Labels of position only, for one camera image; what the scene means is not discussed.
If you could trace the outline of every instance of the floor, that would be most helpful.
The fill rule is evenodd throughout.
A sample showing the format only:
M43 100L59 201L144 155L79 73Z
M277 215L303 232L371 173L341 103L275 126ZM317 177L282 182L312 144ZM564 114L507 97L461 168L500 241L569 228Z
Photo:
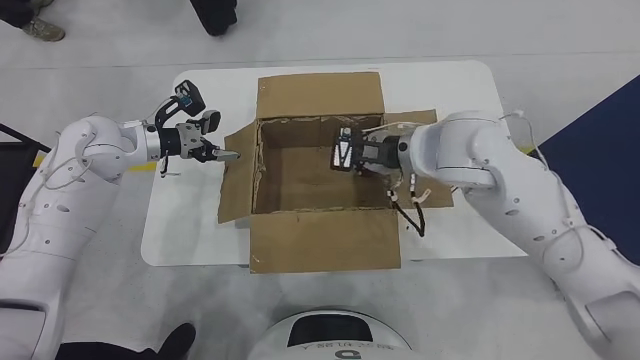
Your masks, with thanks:
M204 33L187 0L58 0L42 15L67 29L57 44L0 25L0 119L52 144L93 112L146 116L189 69L473 58L541 142L640 69L637 0L239 1L240 23L222 39ZM511 128L531 144L525 126ZM190 319L191 359L240 360L273 321L339 305L386 321L430 359L595 359L526 258L295 276L150 267L139 249L151 184L150 173L128 174L86 248L65 340L157 346Z

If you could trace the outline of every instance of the wire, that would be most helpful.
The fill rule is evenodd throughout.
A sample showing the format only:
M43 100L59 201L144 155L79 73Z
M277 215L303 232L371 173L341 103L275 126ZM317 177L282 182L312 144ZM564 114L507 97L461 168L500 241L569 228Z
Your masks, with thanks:
M143 118L141 121L144 121L145 123L147 122L147 120L149 120L151 117L155 116L156 113L158 112L158 110L160 110L162 108L162 106L164 106L165 104L167 104L169 102L169 100L171 100L171 98L166 98L164 99L159 105L158 107L156 107L156 109L149 114L148 116L146 116L145 118Z
M424 193L420 195L418 198L413 198L412 202L414 203L423 203L427 198L431 195L431 189L427 188L424 190Z
M418 217L420 219L420 226L418 226L418 224L416 224L415 221L413 221L411 219L411 217L409 217L409 215L402 209L402 207L400 207L400 205L398 204L398 202L391 202L391 206L402 215L402 217L407 220L409 222L409 224L411 224L411 226L413 226L413 228L415 228L415 230L418 232L418 235L421 238L424 238L424 232L425 232L425 222L424 222L424 215L422 214L422 209L420 208L419 205L416 204L416 209L418 210Z
M49 181L49 178L51 178L53 176L53 174L56 173L56 171L58 171L59 169L61 169L62 167L64 167L65 165L67 165L67 163L69 163L71 160L77 160L76 157L71 157L65 161L63 161L58 167L54 168L53 171L51 172L51 174L49 175L49 177L46 179L46 181L44 182L44 187L47 188L50 191L57 191L58 189L62 189L65 188L71 184L73 184L76 181L79 181L80 178L82 178L82 176L89 170L89 167L91 167L91 164L93 164L93 159L89 159L89 164L87 164L84 167L84 170L82 170L82 172L77 175L76 177L72 178L71 181L66 182L62 185L59 186L55 186L55 187L50 187L49 185L47 185L47 182ZM84 161L78 161L78 164L83 164Z
M71 185L72 183L80 180L80 178L82 178L82 176L89 170L89 167L91 167L91 164L93 163L93 159L89 160L89 164L87 164L87 166L84 168L84 170L82 170L82 172L71 179L71 181L64 183L60 186L56 186L56 187L50 187L47 185L47 182L49 182L49 179L51 179L51 177L53 177L53 175L60 170L62 167L64 167L65 165L67 165L71 160L78 160L78 164L83 164L81 159L78 159L76 157L71 157L65 161L63 161L60 165L58 165L56 168L54 168L52 171L49 171L49 166L51 164L53 164L55 162L56 156L58 155L58 147L60 146L60 133L58 131L56 131L57 134L57 141L56 141L56 145L53 148L53 152L51 153L51 160L47 163L47 165L43 168L40 169L39 171L39 175L42 176L42 182L40 182L40 184L38 185L38 187L36 188L36 190L33 192L33 195L31 195L31 198L29 198L29 200L27 201L27 203L21 203L21 207L25 208L25 212L26 214L26 219L25 219L25 234L24 237L22 238L22 240L20 241L20 243L15 246L12 249L8 249L6 252L4 253L0 253L0 259L3 257L6 257L12 253L15 253L16 251L18 251L22 246L24 246L24 244L27 242L27 238L29 237L29 234L31 233L31 216L33 215L33 210L35 208L35 201L36 198L38 196L38 194L40 193L40 191L42 190L42 188L46 188L48 190L58 190L58 189L62 189L64 187L67 187L69 185Z
M542 154L542 151L540 150L540 148L538 147L538 144L536 143L536 137L533 134L533 124L531 124L531 121L529 121L529 119L524 116L524 112L522 110L515 110L511 113L503 115L502 117L500 117L500 119L503 120L507 117L520 118L527 122L527 125L529 126L529 138L531 139L531 145L533 146L536 153L538 154L538 157L540 158L540 161L542 162L542 164L544 164L547 170L550 170L549 163L547 162L547 158L544 157L544 154Z
M421 125L421 123L414 123L414 122L408 122L408 121L397 121L397 122L393 122L393 123L389 123L389 124L383 124L377 127L373 127L373 128L367 128L367 129L363 129L362 132L373 132L373 131L377 131L379 129L385 129L385 128L389 128L392 127L394 125L398 125L398 128L403 128L404 125L407 126L413 126L414 128L417 128Z
M387 190L387 196L389 197L389 200L391 200L391 207L393 207L398 213L400 213L400 215L402 215L402 217L405 220L407 220L407 222L411 224L413 228L415 228L415 230L418 232L418 235L421 238L424 238L426 222L424 220L424 213L422 212L420 203L422 203L429 197L429 195L431 194L431 189L425 189L424 193L419 198L416 198L416 178L417 177L415 174L413 173L411 174L409 193L411 194L411 202L413 203L413 207L415 207L416 211L418 212L418 220L420 222L420 224L418 225L415 221L411 219L411 217L409 217L409 215L398 204L398 195L396 194L395 189L402 184L402 178L403 176L402 174L400 174L400 178L394 184L394 186L389 190Z

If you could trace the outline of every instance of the open cardboard box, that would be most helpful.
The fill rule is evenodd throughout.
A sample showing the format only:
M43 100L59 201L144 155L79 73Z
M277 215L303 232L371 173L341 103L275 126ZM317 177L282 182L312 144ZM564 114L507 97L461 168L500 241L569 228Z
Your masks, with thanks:
M388 181L329 167L340 127L395 121L437 119L435 110L385 113L378 73L259 80L256 120L225 138L226 149L241 158L226 165L218 208L218 223L249 217L251 272L400 267ZM427 187L432 194L424 206L453 206L448 186L424 179L418 191ZM406 185L399 194L401 206L412 208Z

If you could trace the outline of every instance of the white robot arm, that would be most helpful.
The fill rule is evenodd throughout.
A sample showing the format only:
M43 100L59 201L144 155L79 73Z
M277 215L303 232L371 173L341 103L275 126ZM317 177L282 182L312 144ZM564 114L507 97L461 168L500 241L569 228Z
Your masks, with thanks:
M602 358L640 357L640 269L586 223L546 161L515 147L501 118L461 112L399 139L376 132L359 141L354 162L362 153L379 154L373 161L367 156L364 168L400 168L405 176L461 188L471 206L557 284L578 329Z
M92 116L62 131L22 195L11 245L0 258L2 359L55 357L76 260L111 211L129 167L173 155L201 162L239 157L203 137L217 128L219 112L163 126L178 111L195 116L204 107L197 88L185 81L153 124Z

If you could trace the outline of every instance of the white tabletop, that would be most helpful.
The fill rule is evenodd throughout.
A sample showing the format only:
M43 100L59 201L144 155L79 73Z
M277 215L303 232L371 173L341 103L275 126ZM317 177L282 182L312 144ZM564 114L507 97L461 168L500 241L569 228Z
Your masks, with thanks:
M477 61L198 70L182 73L174 86L191 80L207 108L222 112L219 130L207 139L223 146L225 136L254 120L258 78L355 71L380 73L387 112L436 109L439 119L468 109L503 112L491 71ZM168 125L186 119L179 114ZM142 238L142 257L147 263L248 264L246 220L217 223L223 170L222 164L179 158L169 162L169 171L179 176L161 179L156 169ZM400 219L403 261L524 255L480 218L459 191L454 193L454 203L452 208L426 210L426 235L422 239L413 229L407 230L406 222Z

